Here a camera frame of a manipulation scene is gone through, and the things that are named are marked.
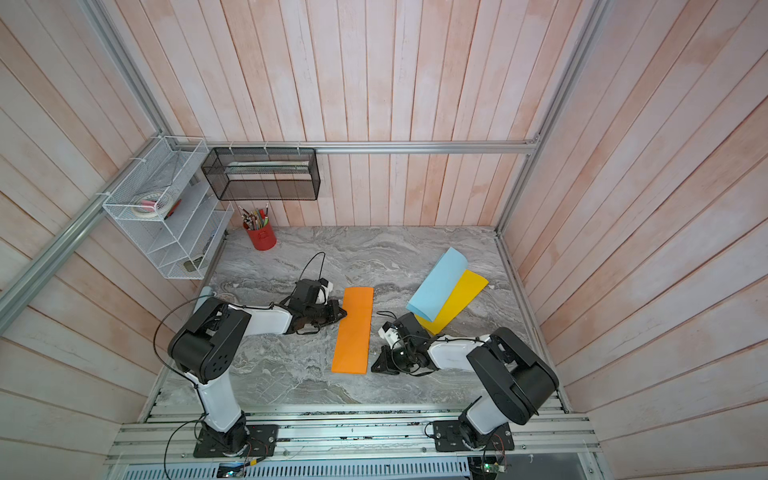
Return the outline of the orange paper sheet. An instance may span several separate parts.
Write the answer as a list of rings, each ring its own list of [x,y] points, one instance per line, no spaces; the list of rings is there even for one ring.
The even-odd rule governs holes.
[[[350,287],[344,291],[342,308],[347,312],[339,322],[331,371],[364,375],[368,368],[373,287]]]

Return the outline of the light blue paper sheet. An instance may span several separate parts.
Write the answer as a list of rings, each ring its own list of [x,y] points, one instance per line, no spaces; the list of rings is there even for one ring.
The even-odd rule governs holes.
[[[467,267],[466,257],[449,248],[408,301],[407,309],[427,322],[434,322]]]

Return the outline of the yellow paper sheet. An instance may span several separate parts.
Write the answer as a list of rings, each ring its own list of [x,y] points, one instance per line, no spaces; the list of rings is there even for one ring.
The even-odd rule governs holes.
[[[466,270],[439,314],[434,321],[428,321],[420,316],[416,316],[417,321],[430,334],[440,333],[453,319],[455,319],[489,284],[489,281],[470,270]]]

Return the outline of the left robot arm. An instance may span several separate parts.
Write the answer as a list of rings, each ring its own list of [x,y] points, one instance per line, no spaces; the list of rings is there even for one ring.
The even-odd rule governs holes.
[[[229,368],[244,339],[260,335],[314,335],[347,316],[325,279],[300,280],[284,299],[267,306],[236,304],[213,293],[193,300],[194,310],[167,347],[174,370],[192,382],[207,430],[229,434],[244,413]]]

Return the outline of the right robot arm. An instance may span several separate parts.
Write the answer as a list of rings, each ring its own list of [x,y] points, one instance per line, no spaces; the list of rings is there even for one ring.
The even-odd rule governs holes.
[[[458,419],[467,442],[504,424],[526,424],[559,388],[554,370],[506,327],[474,337],[432,335],[408,313],[384,323],[378,335],[385,345],[373,373],[422,377],[457,370],[477,376],[484,394]]]

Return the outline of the red pencil cup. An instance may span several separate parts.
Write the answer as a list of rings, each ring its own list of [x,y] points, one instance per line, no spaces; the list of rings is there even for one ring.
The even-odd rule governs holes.
[[[276,235],[269,221],[255,229],[252,229],[248,222],[243,221],[243,227],[256,250],[267,251],[277,244]]]

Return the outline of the tape roll on shelf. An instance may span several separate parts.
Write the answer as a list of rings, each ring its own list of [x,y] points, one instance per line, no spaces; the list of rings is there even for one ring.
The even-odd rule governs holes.
[[[152,191],[137,195],[129,207],[135,218],[165,218],[173,206],[173,198],[162,191]]]

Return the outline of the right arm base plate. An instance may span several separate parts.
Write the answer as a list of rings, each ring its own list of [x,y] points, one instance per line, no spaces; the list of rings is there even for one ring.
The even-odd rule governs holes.
[[[430,436],[438,452],[508,452],[515,449],[512,432],[507,423],[499,425],[489,433],[480,433],[468,422],[461,420],[434,421],[431,427]]]

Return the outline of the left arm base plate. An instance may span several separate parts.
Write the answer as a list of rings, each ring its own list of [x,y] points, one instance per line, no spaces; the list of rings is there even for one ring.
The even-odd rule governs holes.
[[[227,432],[219,432],[204,423],[193,457],[270,457],[278,429],[274,424],[236,424]]]

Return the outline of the black mesh wall basket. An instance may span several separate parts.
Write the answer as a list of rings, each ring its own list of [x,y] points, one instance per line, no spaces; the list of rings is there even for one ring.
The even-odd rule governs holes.
[[[216,147],[201,170],[224,201],[314,201],[321,186],[316,152],[308,148]]]

